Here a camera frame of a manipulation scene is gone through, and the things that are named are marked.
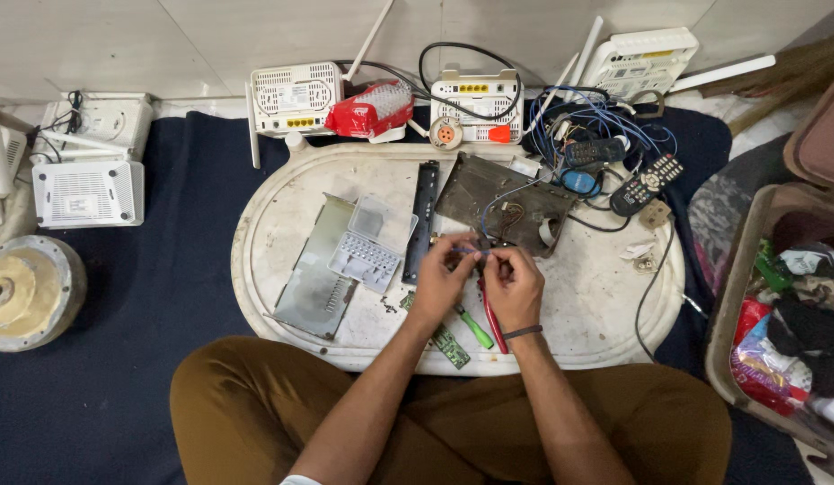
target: navy blue rug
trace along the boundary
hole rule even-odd
[[[426,116],[416,110],[423,126]],[[664,122],[688,169],[670,193],[681,212],[727,162],[731,138],[722,122],[691,111],[666,110]],[[41,231],[84,260],[88,300],[55,342],[0,354],[0,484],[185,482],[168,413],[171,375],[195,348],[253,334],[231,287],[231,238],[252,194],[288,158],[284,143],[260,137],[254,170],[247,136],[246,120],[197,112],[157,120],[144,157],[143,225]],[[422,141],[410,130],[408,140]],[[696,280],[688,269],[687,294],[705,293]],[[706,322],[696,317],[684,305],[657,357],[701,376]],[[790,438],[744,413],[733,419],[727,482],[811,483]]]

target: red pliers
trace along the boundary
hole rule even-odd
[[[477,284],[480,285],[480,290],[482,290],[482,307],[486,310],[486,318],[488,319],[488,325],[492,327],[494,340],[498,343],[498,348],[500,349],[501,354],[509,354],[510,351],[507,349],[507,342],[504,341],[504,332],[500,331],[498,319],[494,315],[491,305],[488,304],[488,298],[486,296],[486,281],[481,277],[477,280]]]

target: tv remote control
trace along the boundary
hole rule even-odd
[[[682,172],[683,166],[680,162],[670,154],[665,154],[614,191],[609,199],[609,207],[616,215],[634,216]]]
[[[580,170],[602,168],[607,163],[624,160],[627,156],[624,142],[617,138],[577,141],[567,145],[563,153],[567,165]]]

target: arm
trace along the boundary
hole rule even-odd
[[[487,258],[487,298],[505,333],[539,324],[545,280],[530,255],[495,249]],[[635,483],[541,333],[508,342],[525,382],[540,440],[557,483]]]
[[[480,259],[479,252],[468,255],[453,272],[444,265],[453,246],[471,236],[445,237],[423,258],[417,294],[405,322],[315,430],[291,475],[325,485],[368,481],[429,337]]]

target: wristband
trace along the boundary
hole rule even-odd
[[[516,331],[511,331],[510,333],[505,333],[504,340],[509,340],[515,336],[526,335],[528,333],[533,333],[535,331],[543,331],[542,325],[531,325],[530,327],[524,327],[523,329],[519,329]]]

